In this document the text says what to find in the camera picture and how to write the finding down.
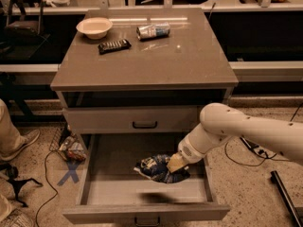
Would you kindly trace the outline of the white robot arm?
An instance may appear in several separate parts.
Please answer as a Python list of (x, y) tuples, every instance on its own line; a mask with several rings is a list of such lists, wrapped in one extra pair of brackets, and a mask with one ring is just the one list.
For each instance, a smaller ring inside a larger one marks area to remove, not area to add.
[(303, 163), (302, 123), (254, 117), (221, 103), (211, 103), (202, 108), (200, 122), (179, 143), (167, 167), (173, 173), (198, 163), (232, 137), (245, 138), (293, 162)]

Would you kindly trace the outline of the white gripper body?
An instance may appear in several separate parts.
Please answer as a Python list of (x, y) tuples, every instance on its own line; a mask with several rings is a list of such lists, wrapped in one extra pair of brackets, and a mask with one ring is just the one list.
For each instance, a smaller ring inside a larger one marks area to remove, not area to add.
[(198, 163), (205, 157), (203, 142), (202, 136), (191, 132), (179, 143), (178, 152), (188, 164)]

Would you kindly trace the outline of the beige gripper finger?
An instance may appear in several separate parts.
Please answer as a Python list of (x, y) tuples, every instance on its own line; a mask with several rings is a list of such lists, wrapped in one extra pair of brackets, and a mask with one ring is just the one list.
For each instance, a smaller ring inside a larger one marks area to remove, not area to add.
[(187, 159), (180, 152), (177, 152), (170, 157), (167, 168), (170, 173), (173, 173), (187, 165)]

